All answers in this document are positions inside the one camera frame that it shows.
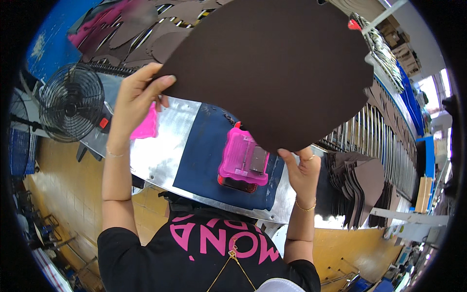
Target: gold necklace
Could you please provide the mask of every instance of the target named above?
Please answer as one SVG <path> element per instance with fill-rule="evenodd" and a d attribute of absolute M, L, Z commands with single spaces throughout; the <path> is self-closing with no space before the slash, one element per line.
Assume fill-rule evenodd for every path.
<path fill-rule="evenodd" d="M 220 270 L 219 274 L 217 274 L 217 277 L 214 279 L 214 282 L 211 284 L 211 286 L 209 286 L 209 289 L 207 289 L 206 292 L 209 292 L 209 290 L 212 288 L 212 286 L 214 285 L 214 283 L 217 281 L 217 278 L 219 278 L 220 274 L 222 273 L 222 271 L 224 270 L 224 268 L 227 266 L 227 263 L 230 261 L 230 259 L 233 259 L 237 262 L 238 266 L 240 267 L 241 271 L 243 272 L 243 274 L 245 275 L 245 277 L 247 277 L 248 279 L 248 282 L 250 282 L 251 286 L 253 287 L 253 289 L 256 291 L 256 288 L 255 286 L 253 285 L 253 283 L 251 282 L 250 278 L 248 278 L 248 275 L 245 273 L 245 270 L 241 267 L 241 264 L 238 262 L 238 259 L 237 259 L 237 246 L 235 245 L 235 242 L 237 241 L 237 237 L 234 236 L 232 237 L 232 240 L 233 240 L 233 247 L 232 247 L 232 250 L 229 251 L 229 258 L 227 259 L 226 263 L 224 264 L 224 266 L 222 267 L 222 269 Z"/>

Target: fan guard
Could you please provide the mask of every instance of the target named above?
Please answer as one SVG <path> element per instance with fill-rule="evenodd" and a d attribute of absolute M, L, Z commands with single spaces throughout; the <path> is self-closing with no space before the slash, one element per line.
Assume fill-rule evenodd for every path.
<path fill-rule="evenodd" d="M 91 68 L 68 64 L 47 81 L 40 104 L 44 131 L 56 141 L 75 142 L 97 125 L 104 105 L 104 88 Z"/>
<path fill-rule="evenodd" d="M 29 126 L 18 120 L 29 121 L 28 112 L 19 93 L 14 90 L 9 106 L 10 128 L 8 153 L 10 171 L 14 176 L 22 177 L 29 159 L 30 132 Z"/>

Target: ring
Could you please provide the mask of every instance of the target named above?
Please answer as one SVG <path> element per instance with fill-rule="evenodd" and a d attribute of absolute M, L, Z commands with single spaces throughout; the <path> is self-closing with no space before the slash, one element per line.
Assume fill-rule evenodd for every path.
<path fill-rule="evenodd" d="M 310 158 L 304 159 L 303 161 L 310 161 L 310 160 L 312 160 L 313 158 L 315 158 L 315 155 L 314 155 L 314 154 L 313 154 Z"/>

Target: black t-shirt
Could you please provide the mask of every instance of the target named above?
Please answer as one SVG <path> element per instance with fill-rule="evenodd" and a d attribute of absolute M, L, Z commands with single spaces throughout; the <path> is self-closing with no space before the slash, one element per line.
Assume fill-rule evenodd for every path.
<path fill-rule="evenodd" d="M 229 258 L 236 236 L 237 258 L 256 289 L 270 278 L 289 279 L 319 292 L 319 276 L 307 260 L 286 264 L 257 226 L 232 214 L 194 210 L 163 225 L 143 247 L 131 231 L 114 227 L 99 235 L 99 270 L 108 292 L 206 291 Z M 211 291 L 253 291 L 231 259 Z"/>

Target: electric fan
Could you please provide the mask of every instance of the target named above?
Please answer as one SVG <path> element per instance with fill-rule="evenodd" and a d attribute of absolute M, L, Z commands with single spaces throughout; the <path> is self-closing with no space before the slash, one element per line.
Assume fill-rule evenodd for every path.
<path fill-rule="evenodd" d="M 42 128 L 54 140 L 79 141 L 102 118 L 104 88 L 98 75 L 83 64 L 68 64 L 47 81 L 40 96 L 39 118 Z"/>

